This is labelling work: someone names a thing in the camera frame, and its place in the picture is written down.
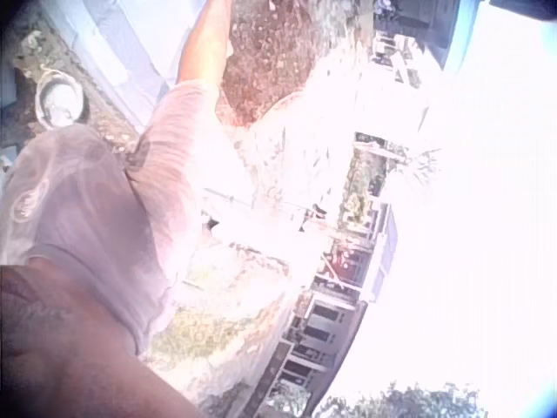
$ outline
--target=building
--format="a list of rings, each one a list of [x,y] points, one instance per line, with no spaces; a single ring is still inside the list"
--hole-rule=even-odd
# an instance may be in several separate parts
[[[372,207],[360,222],[344,215],[349,233],[330,239],[241,418],[287,416],[272,410],[272,397],[284,385],[304,394],[300,416],[309,417],[330,387],[368,305],[379,297],[397,245],[391,205],[370,199]]]

